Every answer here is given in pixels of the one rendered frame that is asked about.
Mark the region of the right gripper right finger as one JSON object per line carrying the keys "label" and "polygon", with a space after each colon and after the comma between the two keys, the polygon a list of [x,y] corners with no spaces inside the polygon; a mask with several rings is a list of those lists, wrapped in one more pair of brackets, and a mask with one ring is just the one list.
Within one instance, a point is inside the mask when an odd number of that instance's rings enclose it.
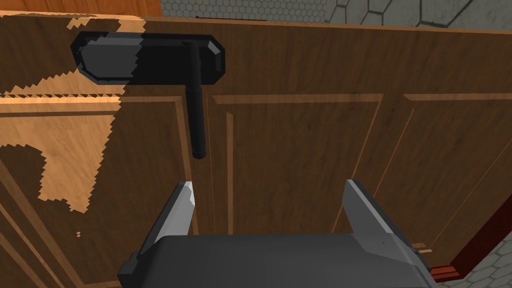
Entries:
{"label": "right gripper right finger", "polygon": [[342,203],[354,233],[391,234],[397,236],[414,254],[420,255],[419,250],[413,247],[405,234],[360,181],[354,179],[346,180]]}

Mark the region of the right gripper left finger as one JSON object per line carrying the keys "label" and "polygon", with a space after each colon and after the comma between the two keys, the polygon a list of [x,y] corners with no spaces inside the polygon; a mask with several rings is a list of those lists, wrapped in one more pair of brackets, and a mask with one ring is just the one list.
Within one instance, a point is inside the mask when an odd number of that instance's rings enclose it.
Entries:
{"label": "right gripper left finger", "polygon": [[187,235],[194,210],[193,184],[191,181],[180,181],[159,213],[139,253],[145,253],[162,237]]}

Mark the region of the brown wooden door leaf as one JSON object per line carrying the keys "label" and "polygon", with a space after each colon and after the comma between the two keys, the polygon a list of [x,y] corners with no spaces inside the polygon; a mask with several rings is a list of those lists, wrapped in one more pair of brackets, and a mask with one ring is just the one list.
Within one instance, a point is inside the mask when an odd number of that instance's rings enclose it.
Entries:
{"label": "brown wooden door leaf", "polygon": [[[205,159],[184,87],[94,83],[86,31],[221,43]],[[0,11],[0,288],[120,288],[180,181],[194,235],[347,233],[346,179],[435,280],[511,287],[512,32]]]}

